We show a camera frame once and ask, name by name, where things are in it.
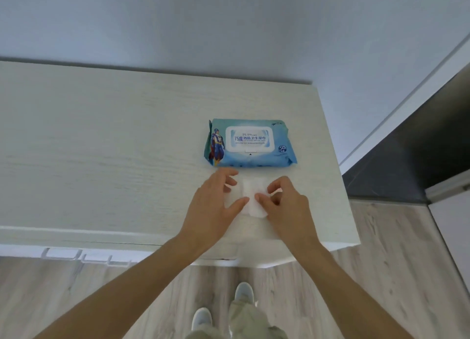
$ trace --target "superhero illustration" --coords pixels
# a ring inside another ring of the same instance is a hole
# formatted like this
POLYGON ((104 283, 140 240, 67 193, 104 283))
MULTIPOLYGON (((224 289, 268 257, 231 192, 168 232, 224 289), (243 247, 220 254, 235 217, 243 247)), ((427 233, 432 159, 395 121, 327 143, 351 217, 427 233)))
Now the superhero illustration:
POLYGON ((214 159, 214 166, 217 166, 222 158, 224 158, 224 138, 219 135, 219 129, 214 129, 211 136, 211 153, 209 159, 214 159))

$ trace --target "alcohol wipes pack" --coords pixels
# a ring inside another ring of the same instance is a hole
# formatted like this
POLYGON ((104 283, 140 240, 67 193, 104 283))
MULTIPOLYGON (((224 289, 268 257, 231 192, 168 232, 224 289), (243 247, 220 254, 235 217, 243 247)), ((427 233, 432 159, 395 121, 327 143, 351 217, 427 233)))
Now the alcohol wipes pack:
POLYGON ((297 163, 282 120, 209 121, 204 157, 217 167, 287 167, 297 163))

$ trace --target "gray shoe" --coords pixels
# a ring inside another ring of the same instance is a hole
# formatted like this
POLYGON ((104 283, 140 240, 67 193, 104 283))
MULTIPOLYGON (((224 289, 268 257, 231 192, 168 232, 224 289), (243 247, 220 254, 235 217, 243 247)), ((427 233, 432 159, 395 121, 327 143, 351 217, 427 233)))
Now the gray shoe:
POLYGON ((235 301, 244 301, 255 304, 255 294, 253 287, 248 282, 240 283, 235 290, 235 301))
POLYGON ((197 330, 197 327, 201 324, 208 324, 212 326, 211 312, 207 308, 199 308, 194 313, 193 323, 191 324, 191 330, 197 330))

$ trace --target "white table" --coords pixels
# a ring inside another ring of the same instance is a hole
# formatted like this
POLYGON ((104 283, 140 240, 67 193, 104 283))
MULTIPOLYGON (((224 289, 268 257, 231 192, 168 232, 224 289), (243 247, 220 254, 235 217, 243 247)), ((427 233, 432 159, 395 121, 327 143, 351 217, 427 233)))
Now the white table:
MULTIPOLYGON (((0 255, 13 245, 151 253, 214 171, 203 149, 216 117, 283 120, 298 164, 238 177, 288 175, 326 247, 359 243, 314 87, 0 62, 0 255)), ((292 260, 267 220, 238 216, 199 263, 292 260)))

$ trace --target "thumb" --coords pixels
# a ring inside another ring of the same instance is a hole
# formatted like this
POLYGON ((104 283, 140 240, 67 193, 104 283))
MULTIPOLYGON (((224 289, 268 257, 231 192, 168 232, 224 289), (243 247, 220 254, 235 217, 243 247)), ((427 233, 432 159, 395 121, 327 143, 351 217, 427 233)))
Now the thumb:
POLYGON ((243 207, 248 203, 250 198, 243 197, 233 202, 231 206, 226 209, 227 217, 232 221, 242 211, 243 207))
POLYGON ((263 207, 264 210, 269 214, 271 214, 276 207, 276 204, 273 203, 270 197, 265 194, 257 193, 255 194, 256 201, 263 207))

